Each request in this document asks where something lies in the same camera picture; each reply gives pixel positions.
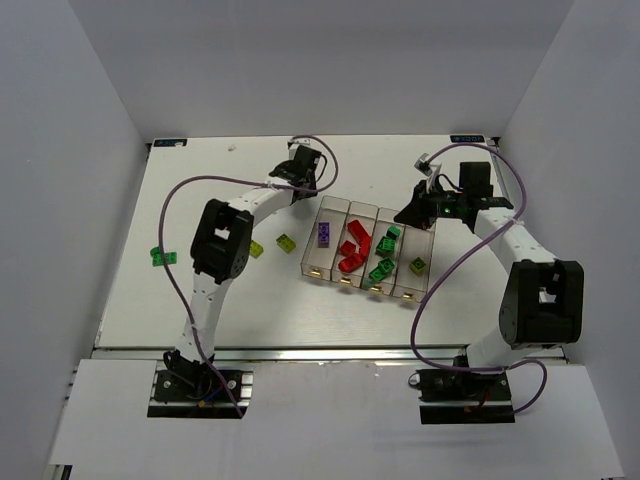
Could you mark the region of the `green number one lego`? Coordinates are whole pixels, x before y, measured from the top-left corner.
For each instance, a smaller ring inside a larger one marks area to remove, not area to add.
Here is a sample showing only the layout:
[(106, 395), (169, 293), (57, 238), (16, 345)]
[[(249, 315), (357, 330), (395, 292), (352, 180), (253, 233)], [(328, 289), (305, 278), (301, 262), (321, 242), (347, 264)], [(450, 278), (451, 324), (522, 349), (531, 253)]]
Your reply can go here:
[(387, 229), (386, 236), (388, 238), (392, 239), (392, 240), (397, 240), (399, 238), (399, 236), (401, 235), (401, 233), (402, 233), (402, 231), (398, 227), (396, 227), (394, 225), (391, 225)]

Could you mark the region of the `purple lego brick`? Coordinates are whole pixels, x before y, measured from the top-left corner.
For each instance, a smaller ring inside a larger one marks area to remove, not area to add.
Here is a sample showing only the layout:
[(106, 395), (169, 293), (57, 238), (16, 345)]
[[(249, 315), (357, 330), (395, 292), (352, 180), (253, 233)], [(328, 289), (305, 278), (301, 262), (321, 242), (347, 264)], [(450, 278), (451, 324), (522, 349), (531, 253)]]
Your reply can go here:
[(331, 242), (331, 225), (329, 222), (319, 222), (317, 225), (317, 244), (320, 248), (328, 248)]

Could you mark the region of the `yellow-green lego brick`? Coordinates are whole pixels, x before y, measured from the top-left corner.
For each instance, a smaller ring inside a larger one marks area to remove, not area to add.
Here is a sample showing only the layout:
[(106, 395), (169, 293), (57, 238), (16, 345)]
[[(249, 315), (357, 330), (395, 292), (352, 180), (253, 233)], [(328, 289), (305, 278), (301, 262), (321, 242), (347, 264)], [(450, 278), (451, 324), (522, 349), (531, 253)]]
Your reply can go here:
[(264, 252), (264, 248), (256, 241), (251, 241), (249, 253), (252, 258), (259, 258)]
[(421, 257), (416, 257), (409, 263), (409, 269), (416, 276), (421, 276), (425, 272), (426, 266), (425, 260)]
[(281, 234), (276, 238), (276, 244), (287, 254), (296, 248), (296, 243), (286, 234)]

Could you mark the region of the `large red lego brick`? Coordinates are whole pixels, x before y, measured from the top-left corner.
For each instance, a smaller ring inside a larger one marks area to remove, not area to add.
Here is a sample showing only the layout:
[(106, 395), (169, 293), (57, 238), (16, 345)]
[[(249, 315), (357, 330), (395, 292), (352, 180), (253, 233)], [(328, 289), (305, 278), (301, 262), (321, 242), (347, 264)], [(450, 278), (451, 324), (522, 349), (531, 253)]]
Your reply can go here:
[(365, 229), (363, 224), (355, 219), (347, 224), (347, 229), (351, 236), (356, 240), (358, 245), (358, 254), (366, 260), (371, 249), (371, 235)]

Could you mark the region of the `small red lego brick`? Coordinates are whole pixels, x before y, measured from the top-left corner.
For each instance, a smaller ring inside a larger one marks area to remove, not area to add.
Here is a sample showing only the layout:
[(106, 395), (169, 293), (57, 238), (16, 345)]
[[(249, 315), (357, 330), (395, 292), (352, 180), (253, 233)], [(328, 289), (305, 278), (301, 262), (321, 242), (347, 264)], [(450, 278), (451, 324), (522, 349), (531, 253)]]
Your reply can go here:
[(351, 241), (344, 241), (342, 243), (342, 245), (339, 248), (339, 251), (342, 255), (344, 256), (350, 256), (353, 255), (356, 252), (356, 245), (354, 243), (352, 243)]

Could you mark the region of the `red rounded lego brick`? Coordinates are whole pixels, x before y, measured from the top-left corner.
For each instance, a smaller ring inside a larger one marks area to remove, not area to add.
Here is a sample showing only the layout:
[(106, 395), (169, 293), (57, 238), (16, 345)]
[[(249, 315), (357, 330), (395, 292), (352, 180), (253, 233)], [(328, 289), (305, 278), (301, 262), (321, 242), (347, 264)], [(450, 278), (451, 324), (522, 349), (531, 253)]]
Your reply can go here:
[(363, 257), (355, 252), (349, 256), (346, 256), (338, 263), (338, 268), (343, 273), (351, 273), (357, 270), (364, 264)]

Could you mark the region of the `green L-shaped lego plate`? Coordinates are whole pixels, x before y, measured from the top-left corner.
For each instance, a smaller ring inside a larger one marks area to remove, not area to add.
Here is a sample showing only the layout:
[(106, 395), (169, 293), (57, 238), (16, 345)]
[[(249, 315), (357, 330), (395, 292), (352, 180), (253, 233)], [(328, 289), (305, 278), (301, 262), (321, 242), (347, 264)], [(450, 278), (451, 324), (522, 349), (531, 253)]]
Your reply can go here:
[(153, 267), (161, 267), (163, 264), (175, 265), (178, 262), (178, 252), (168, 250), (162, 252), (159, 246), (150, 250), (151, 262)]

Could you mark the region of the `small green lego brick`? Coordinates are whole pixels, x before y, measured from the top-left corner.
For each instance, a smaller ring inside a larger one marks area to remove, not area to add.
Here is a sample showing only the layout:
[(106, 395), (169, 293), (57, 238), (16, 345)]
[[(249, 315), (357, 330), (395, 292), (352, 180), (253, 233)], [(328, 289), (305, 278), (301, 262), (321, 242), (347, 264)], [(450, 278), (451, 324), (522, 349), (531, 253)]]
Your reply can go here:
[(377, 268), (384, 274), (387, 275), (391, 273), (396, 267), (395, 263), (391, 258), (385, 257), (379, 261)]

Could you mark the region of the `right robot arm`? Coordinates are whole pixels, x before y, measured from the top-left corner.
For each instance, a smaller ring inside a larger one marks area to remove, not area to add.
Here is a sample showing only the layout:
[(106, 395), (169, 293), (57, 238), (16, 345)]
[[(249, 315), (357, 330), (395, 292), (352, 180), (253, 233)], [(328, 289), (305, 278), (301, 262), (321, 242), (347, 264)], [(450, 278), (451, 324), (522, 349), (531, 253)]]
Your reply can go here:
[(438, 162), (419, 160), (424, 176), (395, 221), (421, 230), (456, 219), (491, 250), (508, 275), (498, 325), (465, 347), (459, 369), (489, 374), (527, 355), (577, 342), (582, 333), (584, 269), (545, 249), (519, 220), (512, 203), (494, 193), (491, 166), (464, 162), (459, 180), (442, 187)]

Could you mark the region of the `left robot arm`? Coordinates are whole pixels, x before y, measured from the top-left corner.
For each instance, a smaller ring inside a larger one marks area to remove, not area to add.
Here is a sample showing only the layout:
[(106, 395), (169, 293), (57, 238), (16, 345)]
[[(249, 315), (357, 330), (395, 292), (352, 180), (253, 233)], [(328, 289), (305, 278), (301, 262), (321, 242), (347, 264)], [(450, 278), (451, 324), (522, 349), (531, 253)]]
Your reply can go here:
[(244, 271), (253, 229), (298, 200), (317, 194), (316, 169), (326, 157), (308, 146), (290, 147), (289, 158), (262, 182), (249, 182), (243, 195), (209, 200), (190, 246), (193, 288), (187, 319), (176, 348), (164, 354), (167, 369), (190, 389), (202, 390), (215, 379), (215, 332), (225, 296)]

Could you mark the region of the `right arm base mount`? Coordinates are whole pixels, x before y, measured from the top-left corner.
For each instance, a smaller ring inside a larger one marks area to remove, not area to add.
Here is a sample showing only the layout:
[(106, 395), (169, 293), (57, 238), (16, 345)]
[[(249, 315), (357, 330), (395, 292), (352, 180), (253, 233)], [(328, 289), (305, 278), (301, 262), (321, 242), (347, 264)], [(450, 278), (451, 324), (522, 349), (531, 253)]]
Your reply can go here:
[(481, 425), (515, 422), (505, 373), (479, 374), (417, 370), (408, 379), (419, 393), (422, 425)]

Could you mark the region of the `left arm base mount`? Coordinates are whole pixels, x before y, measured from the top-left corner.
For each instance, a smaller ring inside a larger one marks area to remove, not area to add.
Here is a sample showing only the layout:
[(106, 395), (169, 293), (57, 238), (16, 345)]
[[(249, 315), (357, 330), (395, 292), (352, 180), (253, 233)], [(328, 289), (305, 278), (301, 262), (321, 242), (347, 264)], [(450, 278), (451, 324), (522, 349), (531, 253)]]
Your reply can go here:
[[(222, 369), (227, 387), (242, 414), (248, 410), (253, 372)], [(204, 379), (191, 386), (168, 369), (155, 374), (147, 417), (152, 419), (238, 420), (241, 416), (223, 382), (206, 369)]]

